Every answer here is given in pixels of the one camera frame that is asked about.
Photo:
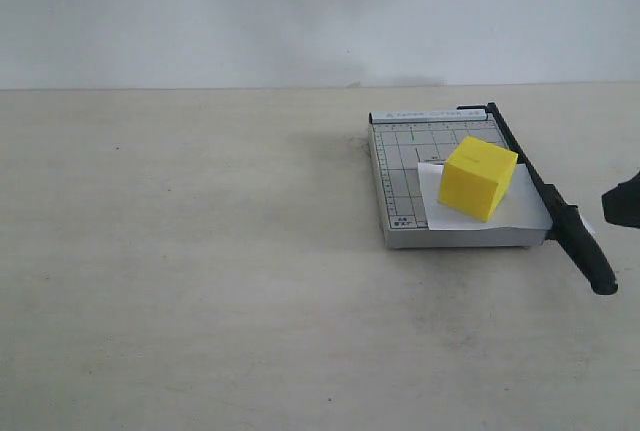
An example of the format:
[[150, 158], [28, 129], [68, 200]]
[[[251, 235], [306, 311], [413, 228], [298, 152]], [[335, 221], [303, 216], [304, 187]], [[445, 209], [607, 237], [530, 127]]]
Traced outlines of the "white paper sheet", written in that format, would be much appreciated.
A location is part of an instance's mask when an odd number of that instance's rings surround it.
[[436, 231], [516, 229], [546, 231], [552, 220], [524, 164], [517, 164], [510, 187], [488, 222], [438, 202], [443, 166], [418, 164], [418, 179], [428, 227]]

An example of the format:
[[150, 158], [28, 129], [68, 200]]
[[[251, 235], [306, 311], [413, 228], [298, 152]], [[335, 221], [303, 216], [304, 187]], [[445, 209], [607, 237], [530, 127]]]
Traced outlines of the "grey paper cutter base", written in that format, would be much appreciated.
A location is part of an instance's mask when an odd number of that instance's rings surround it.
[[423, 112], [373, 112], [369, 147], [385, 242], [392, 249], [532, 247], [549, 230], [436, 231], [428, 227], [418, 164], [442, 165], [467, 136], [510, 149], [485, 106]]

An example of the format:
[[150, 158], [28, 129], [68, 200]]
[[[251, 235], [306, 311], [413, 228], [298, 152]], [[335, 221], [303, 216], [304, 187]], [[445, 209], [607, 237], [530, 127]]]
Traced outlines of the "black cutter blade arm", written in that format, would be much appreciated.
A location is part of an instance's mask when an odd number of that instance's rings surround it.
[[552, 227], [547, 238], [555, 240], [563, 248], [589, 282], [597, 295], [609, 296], [618, 291], [615, 273], [601, 247], [582, 221], [576, 205], [567, 203], [555, 185], [546, 183], [531, 163], [523, 148], [510, 130], [497, 105], [486, 105], [488, 114], [492, 114], [509, 148], [518, 154], [531, 177], [546, 210]]

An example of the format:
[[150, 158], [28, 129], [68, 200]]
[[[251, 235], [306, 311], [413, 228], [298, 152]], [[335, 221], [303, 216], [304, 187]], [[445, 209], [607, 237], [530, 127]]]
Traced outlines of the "yellow cube block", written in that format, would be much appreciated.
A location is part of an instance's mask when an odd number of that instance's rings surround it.
[[488, 222], [506, 195], [518, 154], [467, 136], [443, 165], [438, 202]]

